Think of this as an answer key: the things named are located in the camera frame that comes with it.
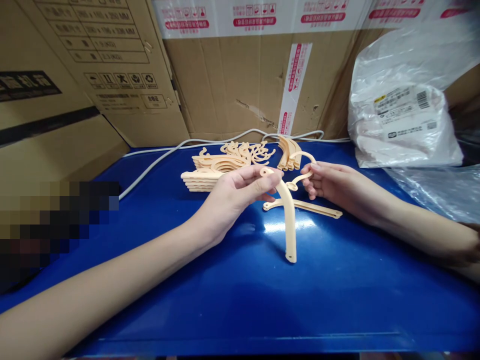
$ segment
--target black label on box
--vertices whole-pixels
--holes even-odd
[[[61,93],[43,71],[0,71],[0,103]]]

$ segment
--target hand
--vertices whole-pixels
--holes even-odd
[[[393,209],[404,204],[349,166],[317,161],[305,165],[301,173],[310,169],[313,176],[302,180],[310,200],[325,198],[369,225],[378,226]]]
[[[207,237],[215,244],[222,241],[248,205],[255,201],[273,202],[267,193],[275,194],[275,187],[284,173],[278,169],[269,176],[260,176],[265,165],[251,165],[222,175],[201,208],[192,217],[199,229],[206,229]]]

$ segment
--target white cable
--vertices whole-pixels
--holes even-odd
[[[158,159],[156,159],[154,162],[152,162],[141,174],[139,177],[137,177],[135,179],[134,182],[131,183],[131,185],[129,187],[127,187],[125,189],[124,192],[122,192],[120,194],[120,196],[118,197],[119,200],[122,200],[130,191],[132,191],[132,189],[137,186],[137,184],[142,181],[142,179],[150,172],[150,170],[152,170],[155,165],[157,165],[160,161],[162,161],[163,159],[165,159],[168,155],[170,155],[171,153],[175,152],[176,150],[178,149],[191,149],[191,148],[198,148],[198,147],[204,147],[204,146],[210,146],[210,145],[223,145],[225,143],[228,143],[228,142],[231,142],[231,141],[235,141],[239,138],[241,138],[242,136],[245,136],[247,134],[250,134],[250,133],[260,133],[260,134],[263,134],[263,137],[261,138],[262,141],[264,141],[266,138],[274,138],[274,139],[278,139],[278,134],[276,133],[266,133],[265,131],[262,131],[262,130],[259,130],[259,129],[250,129],[250,130],[247,130],[243,133],[241,133],[240,135],[237,135],[235,137],[232,137],[230,139],[227,139],[227,140],[223,140],[223,141],[215,141],[215,140],[203,140],[203,139],[187,139],[185,141],[182,141],[179,145],[175,146],[175,147],[165,147],[165,148],[160,148],[160,149],[151,149],[151,150],[140,150],[140,151],[135,151],[135,152],[131,152],[131,153],[128,153],[126,155],[124,155],[123,157],[124,158],[128,158],[130,156],[133,156],[133,155],[138,155],[138,154],[146,154],[146,153],[156,153],[156,152],[163,152],[163,151],[168,151],[167,153],[164,153],[162,156],[160,156]],[[319,137],[318,138],[314,138],[314,139],[311,139],[311,138],[306,138],[307,136],[311,136],[311,135],[315,135],[315,134],[319,134]],[[321,131],[321,130],[315,130],[315,131],[311,131],[311,132],[308,132],[308,133],[305,133],[305,134],[302,134],[302,135],[298,135],[298,136],[286,136],[286,138],[291,138],[291,139],[294,139],[294,140],[304,140],[304,141],[310,141],[310,142],[323,142],[323,143],[347,143],[350,141],[350,139],[348,137],[344,137],[344,138],[340,138],[340,139],[335,139],[335,140],[322,140],[322,138],[324,137],[324,132]],[[197,144],[197,145],[189,145],[189,146],[184,146],[184,144],[187,144],[187,143],[201,143],[201,144]]]

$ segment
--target plastic bag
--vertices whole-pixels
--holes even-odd
[[[457,222],[480,223],[480,165],[385,171],[428,210]]]
[[[480,26],[468,15],[395,30],[365,48],[348,107],[359,166],[460,165],[442,91],[478,63]]]

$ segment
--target blue table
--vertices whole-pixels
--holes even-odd
[[[318,160],[357,167],[351,144],[301,147]],[[186,221],[207,196],[188,192],[180,179],[182,172],[193,170],[191,156],[199,150],[177,151],[160,162],[122,200],[120,210],[104,219],[109,224],[91,225],[90,239],[81,240],[79,248],[18,292],[0,298],[0,312]],[[124,158],[98,180],[119,181],[126,188],[159,154]],[[277,164],[280,156],[281,151],[271,163]],[[412,201],[383,170],[361,171]],[[297,174],[290,171],[284,179]],[[294,198],[307,196],[300,189]],[[315,203],[336,208],[322,199]],[[348,213],[333,219],[296,210],[296,224],[298,262],[290,264],[282,208],[263,212],[261,202],[251,205],[220,245],[70,354],[480,350],[480,293],[470,283]]]

